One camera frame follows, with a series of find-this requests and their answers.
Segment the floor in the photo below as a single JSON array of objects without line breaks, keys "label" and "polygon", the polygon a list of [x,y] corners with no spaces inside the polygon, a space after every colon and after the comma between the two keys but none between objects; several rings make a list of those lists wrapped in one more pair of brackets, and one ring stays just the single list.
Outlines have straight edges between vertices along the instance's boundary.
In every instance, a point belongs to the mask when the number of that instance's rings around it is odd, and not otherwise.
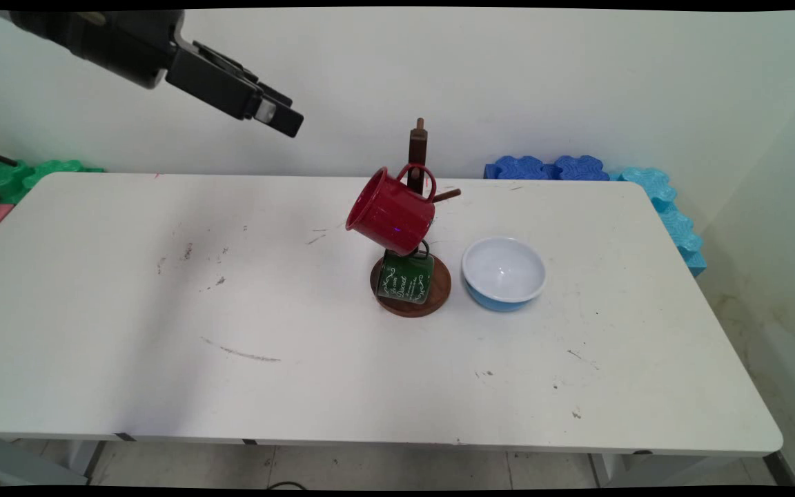
[{"label": "floor", "polygon": [[[66,464],[64,440],[17,440]],[[495,490],[597,487],[587,455],[406,449],[107,442],[91,485],[265,488],[295,481],[315,490]],[[690,485],[775,485],[763,459],[740,459]]]}]

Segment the scuff mark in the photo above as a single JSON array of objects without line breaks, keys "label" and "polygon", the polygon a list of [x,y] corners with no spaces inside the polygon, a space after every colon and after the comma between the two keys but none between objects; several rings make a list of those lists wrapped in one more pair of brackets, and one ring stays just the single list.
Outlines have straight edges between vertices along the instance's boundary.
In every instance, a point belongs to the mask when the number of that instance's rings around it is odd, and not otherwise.
[{"label": "scuff mark", "polygon": [[587,359],[584,359],[584,358],[583,358],[581,355],[578,355],[577,353],[575,353],[575,352],[572,352],[571,350],[567,350],[566,352],[569,352],[569,353],[571,353],[572,355],[576,356],[576,357],[577,357],[577,358],[578,358],[578,359],[579,359],[581,362],[587,362],[587,364],[590,364],[590,365],[591,365],[591,367],[593,367],[593,368],[594,368],[594,369],[596,369],[597,371],[599,371],[599,370],[600,370],[600,368],[599,368],[599,367],[597,367],[597,364],[596,364],[596,362],[591,362],[591,361],[588,361]]},{"label": "scuff mark", "polygon": [[214,347],[218,347],[218,349],[224,350],[225,352],[228,352],[228,353],[234,353],[234,355],[240,355],[243,358],[254,359],[255,361],[262,361],[262,362],[281,362],[281,359],[265,358],[265,356],[262,356],[262,355],[253,355],[252,353],[244,353],[244,352],[239,352],[239,351],[234,350],[234,349],[229,349],[229,347],[223,347],[222,345],[219,345],[218,343],[211,342],[211,340],[208,340],[205,337],[198,337],[198,338],[202,339],[202,342],[207,343],[208,345],[212,345]]}]

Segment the table leg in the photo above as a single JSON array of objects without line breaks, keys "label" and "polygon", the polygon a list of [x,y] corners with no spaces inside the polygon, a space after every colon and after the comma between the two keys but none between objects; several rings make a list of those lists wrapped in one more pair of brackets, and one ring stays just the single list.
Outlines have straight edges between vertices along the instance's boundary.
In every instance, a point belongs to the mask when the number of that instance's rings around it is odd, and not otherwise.
[{"label": "table leg", "polygon": [[88,475],[88,466],[97,453],[98,447],[102,447],[100,440],[70,440],[69,441],[69,463],[67,467],[79,475]]},{"label": "table leg", "polygon": [[594,454],[593,468],[602,488],[675,487],[728,465],[734,457],[646,456],[636,463],[618,454]]},{"label": "table leg", "polygon": [[20,447],[0,440],[0,483],[3,485],[86,485],[84,475],[69,471]]}]

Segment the white table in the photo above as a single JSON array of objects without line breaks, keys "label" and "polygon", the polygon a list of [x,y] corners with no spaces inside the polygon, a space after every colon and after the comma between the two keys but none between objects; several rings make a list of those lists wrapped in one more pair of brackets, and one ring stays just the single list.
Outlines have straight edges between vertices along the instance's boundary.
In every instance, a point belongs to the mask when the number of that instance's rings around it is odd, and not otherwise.
[{"label": "white table", "polygon": [[[426,237],[452,293],[407,319],[370,292],[382,249],[344,230],[366,181],[42,180],[0,223],[0,438],[584,452],[608,485],[780,449],[639,186],[439,179],[463,192]],[[462,285],[493,235],[545,262],[520,311]]]}]

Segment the white wall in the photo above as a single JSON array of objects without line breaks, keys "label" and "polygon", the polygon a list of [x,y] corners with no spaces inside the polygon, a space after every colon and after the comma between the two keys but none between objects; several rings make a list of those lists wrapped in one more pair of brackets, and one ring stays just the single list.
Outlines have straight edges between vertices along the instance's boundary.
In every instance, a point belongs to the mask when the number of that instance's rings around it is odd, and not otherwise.
[{"label": "white wall", "polygon": [[190,10],[183,35],[306,116],[296,139],[166,82],[153,91],[0,19],[0,153],[114,172],[366,176],[501,155],[657,166],[704,229],[795,110],[795,12],[322,8]]},{"label": "white wall", "polygon": [[795,113],[703,239],[701,291],[781,427],[795,474]]}]

